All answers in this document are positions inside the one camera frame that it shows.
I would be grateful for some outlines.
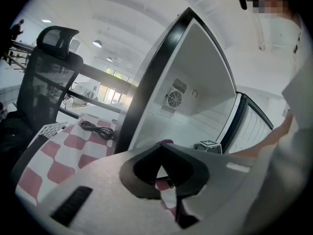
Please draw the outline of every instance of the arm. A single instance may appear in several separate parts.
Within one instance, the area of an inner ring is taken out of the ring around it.
[[[288,133],[292,119],[293,114],[291,111],[288,111],[284,122],[279,127],[275,128],[271,133],[269,133],[265,139],[263,139],[258,144],[248,149],[236,152],[233,155],[256,158],[263,147],[277,143],[282,136]]]

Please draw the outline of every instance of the chair armrest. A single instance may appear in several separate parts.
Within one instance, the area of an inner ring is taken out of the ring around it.
[[[43,135],[38,136],[18,159],[10,174],[10,181],[14,190],[29,161],[33,158],[33,156],[40,149],[40,147],[43,146],[43,144],[48,140],[49,139]]]

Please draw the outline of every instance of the metal railing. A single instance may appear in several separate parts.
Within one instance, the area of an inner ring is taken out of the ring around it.
[[[27,55],[31,55],[31,53],[32,53],[32,51],[34,49],[34,46],[27,45],[27,44],[20,43],[20,42],[16,42],[16,41],[13,41],[13,40],[12,40],[11,46],[17,48],[20,51],[23,51],[23,52],[27,53]],[[24,72],[25,72],[26,67],[23,66],[22,64],[20,64],[18,61],[16,61],[14,59],[14,56],[11,57],[11,56],[7,55],[6,57],[9,60],[11,60],[14,64],[16,64],[20,68],[22,68],[24,70]],[[131,83],[128,83],[128,82],[126,82],[126,81],[124,81],[122,79],[114,77],[114,76],[112,76],[112,75],[110,75],[108,73],[105,73],[104,71],[101,71],[99,69],[96,69],[96,68],[94,68],[92,66],[89,66],[89,65],[86,65],[86,64],[84,64],[83,67],[81,68],[80,74],[100,82],[101,85],[103,85],[103,86],[110,87],[110,88],[112,88],[114,90],[118,90],[119,93],[122,93],[122,94],[127,94],[129,89],[130,89],[130,87],[131,87]],[[103,109],[106,109],[106,110],[109,110],[109,111],[113,111],[113,112],[116,112],[116,113],[120,113],[121,112],[121,110],[116,108],[116,107],[113,107],[111,105],[107,105],[107,104],[101,103],[99,101],[93,100],[93,99],[91,99],[89,97],[86,97],[84,95],[78,94],[78,93],[76,93],[74,91],[68,90],[67,93],[69,95],[72,95],[72,96],[74,96],[74,97],[76,97],[78,99],[81,99],[81,100],[83,100],[85,102],[91,103],[91,104],[93,104],[95,106],[101,107]],[[75,113],[73,113],[73,112],[71,112],[69,110],[66,110],[66,109],[64,109],[62,107],[60,107],[59,111],[64,113],[64,114],[66,114],[66,115],[68,115],[68,116],[70,116],[70,117],[76,118],[76,119],[79,117],[79,115],[77,115],[77,114],[75,114]]]

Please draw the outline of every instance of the ceiling light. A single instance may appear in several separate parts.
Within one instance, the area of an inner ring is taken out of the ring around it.
[[[95,40],[92,42],[94,45],[96,45],[97,47],[101,48],[102,47],[102,43],[100,40]]]

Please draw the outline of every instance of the vent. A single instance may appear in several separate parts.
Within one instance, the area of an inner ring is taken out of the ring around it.
[[[172,92],[168,98],[168,104],[175,108],[178,107],[181,104],[181,94],[179,92]]]
[[[175,89],[177,89],[178,91],[180,91],[181,93],[185,93],[186,89],[187,89],[187,85],[183,82],[181,82],[178,78],[176,78],[173,82],[172,87],[174,87]]]
[[[175,113],[175,110],[167,107],[166,105],[162,105],[161,109],[159,110],[158,114],[164,116],[166,118],[172,118]]]

